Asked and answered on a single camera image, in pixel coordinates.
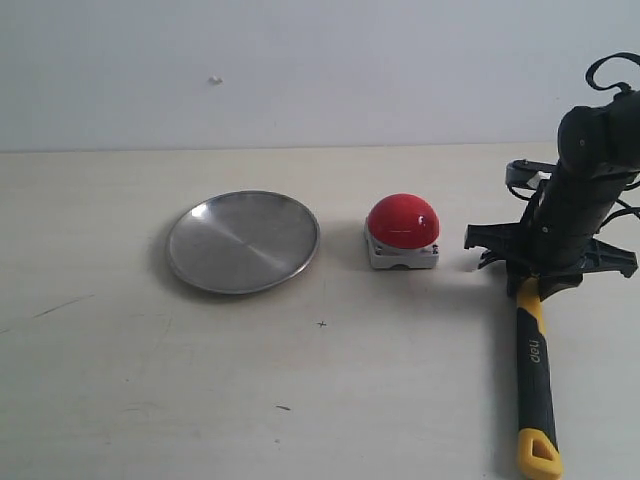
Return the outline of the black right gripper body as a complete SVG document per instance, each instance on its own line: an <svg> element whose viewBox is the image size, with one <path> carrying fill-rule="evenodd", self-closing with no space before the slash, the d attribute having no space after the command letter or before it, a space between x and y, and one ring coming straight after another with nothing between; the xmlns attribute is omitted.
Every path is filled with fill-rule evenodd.
<svg viewBox="0 0 640 480"><path fill-rule="evenodd" d="M614 271L631 277L636 254L594 238L615 203L595 193L538 193L517 223L469 225L464 247L483 248L481 268L497 261L524 280Z"/></svg>

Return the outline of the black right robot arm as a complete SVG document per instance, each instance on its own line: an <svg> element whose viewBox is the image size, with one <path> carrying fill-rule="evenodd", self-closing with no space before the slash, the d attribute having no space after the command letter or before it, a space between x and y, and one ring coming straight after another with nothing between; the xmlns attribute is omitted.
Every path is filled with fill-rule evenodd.
<svg viewBox="0 0 640 480"><path fill-rule="evenodd" d="M541 299L580 285L587 273L631 277L635 253L596 239L620 195L639 175L639 95L603 107L578 106L561 120L556 164L514 160L505 185L532 191L516 223L470 225L464 246L484 248L480 264L503 261L507 294L532 280Z"/></svg>

